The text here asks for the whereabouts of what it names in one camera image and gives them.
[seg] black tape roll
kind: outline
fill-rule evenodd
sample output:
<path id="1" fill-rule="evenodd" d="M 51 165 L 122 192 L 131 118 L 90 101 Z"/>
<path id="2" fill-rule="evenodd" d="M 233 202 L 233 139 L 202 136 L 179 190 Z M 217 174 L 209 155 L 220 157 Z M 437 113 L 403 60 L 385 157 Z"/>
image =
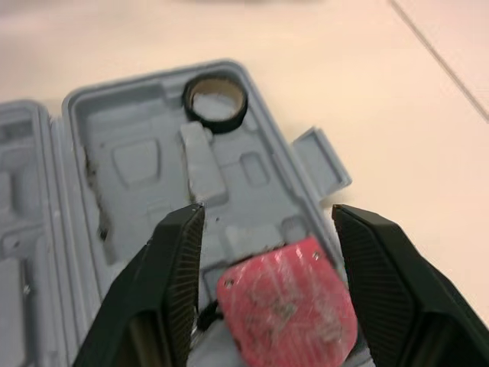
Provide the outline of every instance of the black tape roll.
<path id="1" fill-rule="evenodd" d="M 193 108 L 193 99 L 199 94 L 218 94 L 232 99 L 237 106 L 235 113 L 226 119 L 206 118 Z M 200 122 L 214 134 L 232 132 L 240 127 L 248 109 L 248 94 L 245 88 L 237 79 L 220 73 L 201 74 L 190 80 L 185 85 L 182 99 L 187 118 Z"/>

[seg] red object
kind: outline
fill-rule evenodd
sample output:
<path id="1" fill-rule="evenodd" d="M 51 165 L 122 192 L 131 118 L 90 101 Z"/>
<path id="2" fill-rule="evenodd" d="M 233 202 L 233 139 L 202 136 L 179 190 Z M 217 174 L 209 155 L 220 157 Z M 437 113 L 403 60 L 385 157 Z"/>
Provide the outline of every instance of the red object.
<path id="1" fill-rule="evenodd" d="M 357 339 L 348 291 L 313 237 L 229 268 L 217 298 L 250 367 L 339 367 Z"/>

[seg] gray plastic case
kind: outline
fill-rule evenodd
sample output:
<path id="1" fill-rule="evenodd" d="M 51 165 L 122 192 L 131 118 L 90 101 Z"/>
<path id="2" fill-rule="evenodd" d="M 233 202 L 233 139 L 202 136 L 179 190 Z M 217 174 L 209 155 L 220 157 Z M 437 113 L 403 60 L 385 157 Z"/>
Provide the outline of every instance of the gray plastic case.
<path id="1" fill-rule="evenodd" d="M 214 71 L 239 78 L 249 98 L 243 125 L 223 135 L 189 122 L 181 103 L 188 80 Z M 206 205 L 199 307 L 231 263 L 307 235 L 345 279 L 320 201 L 350 183 L 320 130 L 285 142 L 231 61 L 79 89 L 62 118 L 33 102 L 0 105 L 0 366 L 73 362 L 111 282 L 191 202 Z M 244 364 L 218 322 L 188 365 Z M 373 365 L 364 340 L 345 365 Z"/>

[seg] red block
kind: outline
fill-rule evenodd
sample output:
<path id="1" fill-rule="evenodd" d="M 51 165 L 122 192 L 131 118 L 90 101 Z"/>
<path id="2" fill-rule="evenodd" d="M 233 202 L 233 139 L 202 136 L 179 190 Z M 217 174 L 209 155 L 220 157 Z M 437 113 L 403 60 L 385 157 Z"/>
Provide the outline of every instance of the red block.
<path id="1" fill-rule="evenodd" d="M 348 291 L 313 237 L 228 269 L 217 298 L 250 367 L 339 367 L 357 339 Z"/>

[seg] gray plastic tab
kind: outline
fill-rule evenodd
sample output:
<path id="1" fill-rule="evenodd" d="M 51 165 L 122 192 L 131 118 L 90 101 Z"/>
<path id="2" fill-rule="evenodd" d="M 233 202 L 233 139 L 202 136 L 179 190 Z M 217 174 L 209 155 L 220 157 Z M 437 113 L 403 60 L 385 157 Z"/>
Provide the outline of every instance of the gray plastic tab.
<path id="1" fill-rule="evenodd" d="M 228 190 L 209 147 L 208 135 L 199 122 L 180 127 L 189 191 L 193 201 L 216 206 L 228 201 Z"/>
<path id="2" fill-rule="evenodd" d="M 294 141 L 293 147 L 319 200 L 351 184 L 348 172 L 322 130 L 311 128 Z"/>
<path id="3" fill-rule="evenodd" d="M 22 367 L 27 361 L 21 262 L 0 261 L 0 365 Z"/>

